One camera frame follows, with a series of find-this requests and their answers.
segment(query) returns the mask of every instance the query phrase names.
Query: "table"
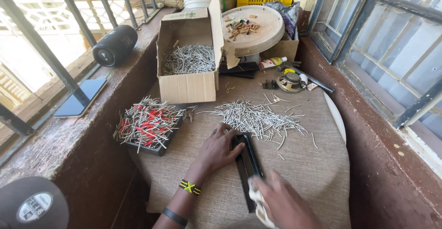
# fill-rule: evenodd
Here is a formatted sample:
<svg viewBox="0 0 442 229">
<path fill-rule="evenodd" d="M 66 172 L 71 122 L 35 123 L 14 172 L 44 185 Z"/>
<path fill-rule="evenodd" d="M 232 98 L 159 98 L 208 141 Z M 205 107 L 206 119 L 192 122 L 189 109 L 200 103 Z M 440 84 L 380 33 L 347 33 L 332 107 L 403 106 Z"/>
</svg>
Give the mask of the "table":
<svg viewBox="0 0 442 229">
<path fill-rule="evenodd" d="M 253 137 L 264 175 L 277 170 L 286 178 L 299 194 L 306 199 L 315 213 L 332 228 L 349 228 L 350 215 L 348 197 L 350 189 L 350 163 L 347 149 L 334 118 L 327 105 L 323 91 L 302 91 L 291 94 L 282 90 L 265 90 L 258 84 L 279 76 L 275 69 L 259 71 L 255 79 L 241 79 L 229 76 L 219 77 L 219 90 L 215 102 L 189 104 L 198 105 L 195 112 L 214 110 L 222 102 L 251 100 L 254 105 L 262 104 L 265 93 L 269 98 L 272 92 L 279 98 L 291 102 L 279 102 L 270 106 L 274 113 L 285 114 L 289 107 L 294 115 L 305 115 L 301 125 L 313 132 L 318 148 L 312 141 L 312 134 L 301 135 L 299 131 L 288 131 L 288 137 L 277 151 L 278 144 L 258 141 Z M 226 93 L 225 85 L 230 89 Z M 188 166 L 196 158 L 202 142 L 219 124 L 221 117 L 210 113 L 200 113 L 193 122 L 186 119 L 173 138 L 163 157 L 147 153 L 130 154 L 151 185 L 148 212 L 160 213 L 177 190 L 178 183 Z M 277 133 L 273 141 L 281 141 Z M 256 215 L 247 212 L 244 192 L 236 164 L 230 164 L 209 177 L 202 187 L 196 203 L 194 215 L 186 228 L 265 228 Z"/>
</svg>

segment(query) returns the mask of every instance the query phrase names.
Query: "round plastic lid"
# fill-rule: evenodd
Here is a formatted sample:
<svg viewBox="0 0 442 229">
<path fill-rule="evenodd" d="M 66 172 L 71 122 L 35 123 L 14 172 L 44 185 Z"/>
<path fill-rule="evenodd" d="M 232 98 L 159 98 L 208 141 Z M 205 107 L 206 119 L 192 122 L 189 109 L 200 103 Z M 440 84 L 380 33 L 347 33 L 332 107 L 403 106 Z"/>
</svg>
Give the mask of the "round plastic lid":
<svg viewBox="0 0 442 229">
<path fill-rule="evenodd" d="M 236 22 L 239 18 L 246 18 L 250 22 L 257 23 L 259 28 L 256 33 L 239 34 L 235 41 L 229 39 L 226 25 L 226 17 L 233 18 Z M 278 11 L 265 6 L 241 6 L 231 9 L 222 14 L 224 39 L 229 40 L 225 44 L 235 47 L 235 56 L 249 56 L 273 47 L 284 35 L 284 21 Z"/>
</svg>

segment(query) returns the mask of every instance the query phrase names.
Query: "pile of wire pieces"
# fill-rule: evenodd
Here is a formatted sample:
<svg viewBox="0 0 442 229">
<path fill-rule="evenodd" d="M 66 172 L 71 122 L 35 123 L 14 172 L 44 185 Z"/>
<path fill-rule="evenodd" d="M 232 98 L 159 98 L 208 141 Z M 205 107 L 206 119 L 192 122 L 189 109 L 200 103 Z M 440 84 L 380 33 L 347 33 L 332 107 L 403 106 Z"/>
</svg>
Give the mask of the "pile of wire pieces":
<svg viewBox="0 0 442 229">
<path fill-rule="evenodd" d="M 172 50 L 164 63 L 166 75 L 215 71 L 213 47 L 186 45 Z"/>
<path fill-rule="evenodd" d="M 140 103 L 120 114 L 120 123 L 113 137 L 119 141 L 138 144 L 149 148 L 164 147 L 164 142 L 169 140 L 168 135 L 175 128 L 180 117 L 186 112 L 167 104 L 160 103 L 157 98 L 150 96 L 143 98 Z"/>
<path fill-rule="evenodd" d="M 253 133 L 252 136 L 256 136 L 258 140 L 265 139 L 265 141 L 278 143 L 279 149 L 287 137 L 288 130 L 299 130 L 302 135 L 304 135 L 303 131 L 307 134 L 308 132 L 300 125 L 300 117 L 303 117 L 304 115 L 293 115 L 293 113 L 290 113 L 289 115 L 281 115 L 275 114 L 271 110 L 270 105 L 274 105 L 281 101 L 289 102 L 281 100 L 276 96 L 274 97 L 274 102 L 270 102 L 266 96 L 264 103 L 257 106 L 250 104 L 250 101 L 246 102 L 244 100 L 238 100 L 232 103 L 223 102 L 221 106 L 215 108 L 216 110 L 204 112 L 222 116 L 222 122 L 229 124 L 233 129 L 242 132 L 251 132 Z M 282 138 L 281 142 L 272 140 L 275 131 Z"/>
</svg>

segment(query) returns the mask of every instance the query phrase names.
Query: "window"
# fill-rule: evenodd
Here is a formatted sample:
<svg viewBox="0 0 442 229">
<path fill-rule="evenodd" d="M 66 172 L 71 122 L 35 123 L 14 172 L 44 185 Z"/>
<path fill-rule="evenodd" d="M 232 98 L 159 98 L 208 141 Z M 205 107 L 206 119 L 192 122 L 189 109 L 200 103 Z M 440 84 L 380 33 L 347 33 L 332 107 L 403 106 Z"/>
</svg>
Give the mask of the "window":
<svg viewBox="0 0 442 229">
<path fill-rule="evenodd" d="M 30 50 L 22 50 L 20 53 L 35 53 L 36 56 L 42 58 L 44 60 L 44 67 L 48 70 L 48 76 L 56 75 L 63 83 L 64 88 L 69 91 L 66 96 L 56 98 L 56 100 L 60 99 L 57 103 L 58 106 L 63 104 L 63 102 L 73 93 L 75 93 L 75 96 L 84 96 L 84 93 L 79 89 L 77 82 L 82 83 L 87 80 L 100 66 L 95 61 L 87 62 L 85 67 L 87 70 L 86 74 L 82 79 L 74 79 L 68 71 L 69 68 L 65 68 L 59 60 L 59 52 L 51 51 L 47 40 L 44 40 L 36 29 L 40 29 L 42 26 L 60 29 L 61 26 L 66 26 L 64 23 L 66 22 L 65 19 L 72 18 L 76 22 L 75 27 L 78 27 L 81 30 L 85 41 L 93 47 L 96 44 L 96 37 L 92 31 L 100 30 L 101 33 L 103 33 L 104 29 L 109 31 L 110 29 L 117 27 L 117 21 L 123 21 L 120 16 L 121 12 L 115 13 L 114 9 L 111 8 L 113 1 L 114 0 L 52 0 L 54 8 L 47 7 L 43 2 L 38 1 L 36 3 L 37 5 L 40 5 L 40 10 L 28 12 L 27 9 L 29 7 L 17 4 L 14 0 L 0 0 L 0 31 L 2 31 L 2 27 L 6 28 L 8 26 L 14 26 L 13 31 L 17 33 L 14 35 L 26 38 L 26 40 L 29 41 L 29 45 L 32 46 L 32 52 L 30 52 Z M 146 6 L 140 6 L 144 16 L 135 17 L 130 0 L 124 0 L 133 28 L 138 29 L 141 24 L 148 22 L 149 19 L 158 12 L 155 0 L 150 1 L 152 2 L 151 9 L 147 9 Z M 96 9 L 91 9 L 92 12 L 89 14 L 84 11 L 89 8 L 82 7 L 81 3 L 86 3 L 86 5 L 89 6 L 101 3 L 103 14 L 97 14 L 95 12 L 97 11 Z M 145 0 L 139 0 L 139 4 L 144 3 Z M 91 24 L 91 19 L 98 21 L 100 20 L 99 16 L 104 16 L 104 14 L 107 19 L 104 24 L 108 26 L 108 28 L 99 26 L 99 24 L 96 23 Z M 36 21 L 42 22 L 43 24 L 37 24 L 36 26 Z M 0 57 L 0 70 L 2 73 L 10 71 L 7 66 L 3 65 L 1 60 L 2 58 Z M 37 74 L 37 72 L 31 69 L 29 74 Z M 12 153 L 14 153 L 14 150 L 19 148 L 19 146 L 24 143 L 49 116 L 51 116 L 52 112 L 56 110 L 56 108 L 50 109 L 51 107 L 46 107 L 46 109 L 50 109 L 49 112 L 41 112 L 41 116 L 38 118 L 29 119 L 27 122 L 20 119 L 17 116 L 18 114 L 16 114 L 17 112 L 12 112 L 10 108 L 13 107 L 14 104 L 22 102 L 26 97 L 33 95 L 36 97 L 38 96 L 33 94 L 33 91 L 35 90 L 26 88 L 26 85 L 18 80 L 13 73 L 8 74 L 8 76 L 9 77 L 6 78 L 3 75 L 0 75 L 0 102 L 2 103 L 2 105 L 0 105 L 0 122 L 5 125 L 3 128 L 0 128 L 0 137 L 3 140 L 0 142 L 0 152 L 3 153 L 0 156 L 0 166 L 7 161 Z"/>
<path fill-rule="evenodd" d="M 317 0 L 313 43 L 442 158 L 442 0 Z"/>
</svg>

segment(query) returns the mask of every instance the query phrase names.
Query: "metal railing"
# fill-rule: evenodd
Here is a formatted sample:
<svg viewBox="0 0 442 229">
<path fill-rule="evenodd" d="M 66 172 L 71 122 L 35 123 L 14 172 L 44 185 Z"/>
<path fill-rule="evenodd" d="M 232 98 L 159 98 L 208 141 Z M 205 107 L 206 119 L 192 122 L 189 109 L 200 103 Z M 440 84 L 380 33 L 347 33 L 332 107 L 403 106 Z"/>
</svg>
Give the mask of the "metal railing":
<svg viewBox="0 0 442 229">
<path fill-rule="evenodd" d="M 394 80 L 400 83 L 404 88 L 410 91 L 414 96 L 418 99 L 417 101 L 411 105 L 410 107 L 404 109 L 404 112 L 401 114 L 393 114 L 391 117 L 387 117 L 387 120 L 396 128 L 400 128 L 402 126 L 409 126 L 415 123 L 419 118 L 421 118 L 425 113 L 438 113 L 442 115 L 441 109 L 436 107 L 436 104 L 442 101 L 442 78 L 439 78 L 435 82 L 435 84 L 428 88 L 428 91 L 422 93 L 422 91 L 417 91 L 411 85 L 409 85 L 406 80 L 414 70 L 416 70 L 421 63 L 424 61 L 428 55 L 435 50 L 435 48 L 440 45 L 442 41 L 442 36 L 439 35 L 435 41 L 432 41 L 432 44 L 428 46 L 428 48 L 422 52 L 422 55 L 419 55 L 416 59 L 413 60 L 412 66 L 406 70 L 405 74 L 398 75 L 388 67 L 384 65 L 384 62 L 388 57 L 391 57 L 392 51 L 396 48 L 399 41 L 404 37 L 407 33 L 409 27 L 413 24 L 413 20 L 417 18 L 424 19 L 425 21 L 431 22 L 433 24 L 442 24 L 442 12 L 431 8 L 427 3 L 425 4 L 416 4 L 409 0 L 357 0 L 356 6 L 353 10 L 349 10 L 349 5 L 346 5 L 345 12 L 351 12 L 351 16 L 346 24 L 342 24 L 342 17 L 339 20 L 339 24 L 341 26 L 345 26 L 342 33 L 339 32 L 339 27 L 333 27 L 330 25 L 330 18 L 334 14 L 334 9 L 339 0 L 334 0 L 333 5 L 330 5 L 324 0 L 317 0 L 316 6 L 312 12 L 312 18 L 309 23 L 309 32 L 313 43 L 317 46 L 318 50 L 322 53 L 325 59 L 330 63 L 335 63 L 341 70 L 346 68 L 345 61 L 349 57 L 349 54 L 352 52 L 357 52 L 362 54 L 366 59 L 373 62 L 376 67 L 384 70 L 385 73 L 390 75 Z M 368 45 L 371 43 L 375 36 L 377 35 L 378 28 L 381 26 L 381 23 L 375 24 L 371 29 L 371 32 L 367 39 L 364 38 L 362 41 L 362 46 L 357 46 L 356 39 L 358 35 L 361 33 L 361 30 L 364 24 L 367 22 L 369 16 L 371 15 L 373 9 L 376 5 L 381 5 L 385 7 L 392 7 L 393 9 L 400 11 L 401 13 L 411 14 L 408 21 L 405 23 L 402 30 L 398 33 L 397 37 L 393 40 L 392 44 L 388 46 L 386 51 L 381 55 L 380 58 L 376 59 L 371 54 L 368 53 Z M 327 19 L 324 19 L 324 14 L 321 12 L 321 8 L 325 6 L 327 9 L 331 7 L 331 11 L 328 14 Z M 315 26 L 321 23 L 323 24 L 322 29 L 329 29 L 336 35 L 338 35 L 339 40 L 332 41 L 330 38 L 324 38 L 325 33 L 318 32 L 315 29 Z M 361 92 L 363 92 L 364 96 L 368 97 L 369 101 L 379 110 L 382 114 L 385 108 L 385 105 L 382 102 L 378 102 L 378 97 L 365 92 L 367 87 L 361 83 L 360 78 L 352 79 L 353 82 L 357 82 L 357 86 Z"/>
<path fill-rule="evenodd" d="M 79 9 L 75 5 L 74 0 L 64 0 L 66 5 L 68 6 L 70 12 L 74 16 L 76 22 L 79 24 L 81 32 L 84 34 L 86 40 L 89 42 L 91 47 L 96 45 L 97 41 L 94 38 L 91 30 L 88 28 L 85 20 L 80 14 Z M 104 9 L 109 17 L 110 23 L 115 28 L 118 26 L 117 21 L 113 15 L 111 7 L 109 5 L 108 0 L 101 0 L 104 6 Z M 127 6 L 127 11 L 130 15 L 130 19 L 134 29 L 139 29 L 140 25 L 143 23 L 147 23 L 150 18 L 152 18 L 158 11 L 155 0 L 152 1 L 152 12 L 148 13 L 146 5 L 143 5 L 144 0 L 140 0 L 141 2 L 141 10 L 144 14 L 144 19 L 140 22 L 136 21 L 134 12 L 132 11 L 132 7 L 130 5 L 129 0 L 124 0 Z M 45 43 L 45 41 L 41 38 L 41 36 L 36 32 L 34 26 L 28 21 L 20 8 L 14 3 L 13 0 L 0 0 L 0 7 L 6 12 L 6 14 L 11 18 L 11 20 L 16 24 L 17 28 L 23 33 L 27 40 L 29 40 L 30 44 L 35 48 L 38 54 L 47 62 L 47 64 L 51 67 L 52 71 L 60 78 L 63 82 L 64 86 L 69 90 L 69 94 L 67 94 L 64 98 L 62 98 L 60 103 L 63 103 L 69 95 L 73 94 L 80 101 L 88 102 L 89 99 L 84 94 L 84 92 L 79 88 L 77 82 L 72 78 L 69 72 L 62 66 L 60 61 L 51 51 L 49 46 Z M 80 83 L 86 79 L 88 79 L 100 66 L 96 64 L 89 73 L 80 81 Z M 2 156 L 0 156 L 0 165 L 3 164 L 12 154 L 13 152 L 19 148 L 21 144 L 23 144 L 26 139 L 37 130 L 43 123 L 46 121 L 51 114 L 54 112 L 54 108 L 52 108 L 46 115 L 44 115 L 40 120 L 38 120 L 35 124 L 29 125 L 17 117 L 13 112 L 9 111 L 3 105 L 0 105 L 0 122 L 11 129 L 16 135 L 20 136 L 20 139 Z"/>
</svg>

